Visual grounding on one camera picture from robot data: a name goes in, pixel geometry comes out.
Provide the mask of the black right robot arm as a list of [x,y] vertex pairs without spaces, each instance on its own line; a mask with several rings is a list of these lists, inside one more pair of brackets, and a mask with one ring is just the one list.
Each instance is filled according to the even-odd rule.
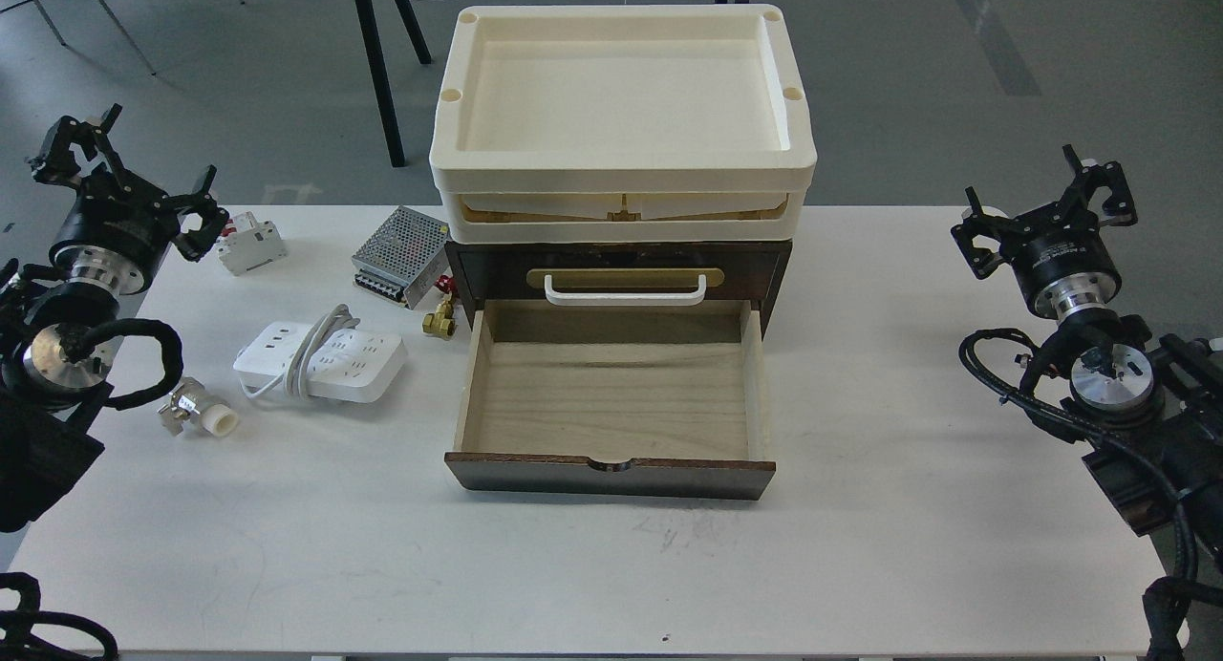
[[1191,603],[1218,608],[1199,580],[1199,553],[1221,566],[1219,339],[1153,338],[1139,315],[1109,307],[1120,273],[1099,233],[1131,226],[1137,209],[1115,162],[1063,149],[1073,181],[1062,196],[1008,218],[976,191],[951,236],[978,279],[1009,266],[1029,311],[1057,322],[1042,344],[1025,330],[974,330],[959,360],[1000,403],[1058,439],[1091,446],[1084,466],[1139,536],[1173,528],[1174,567],[1144,594],[1148,660],[1180,660]]

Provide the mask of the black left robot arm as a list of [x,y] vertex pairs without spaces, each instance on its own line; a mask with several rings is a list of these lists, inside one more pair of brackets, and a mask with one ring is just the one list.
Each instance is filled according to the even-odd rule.
[[[1,528],[21,530],[75,487],[97,457],[88,435],[104,408],[127,410],[168,395],[183,373],[182,344],[158,319],[119,318],[117,297],[149,289],[170,247],[201,261],[227,211],[205,166],[193,191],[171,195],[117,155],[109,135],[121,105],[100,121],[59,118],[31,160],[35,182],[75,190],[75,207],[48,262],[2,268]],[[117,394],[108,383],[106,343],[149,337],[161,348],[161,379]]]

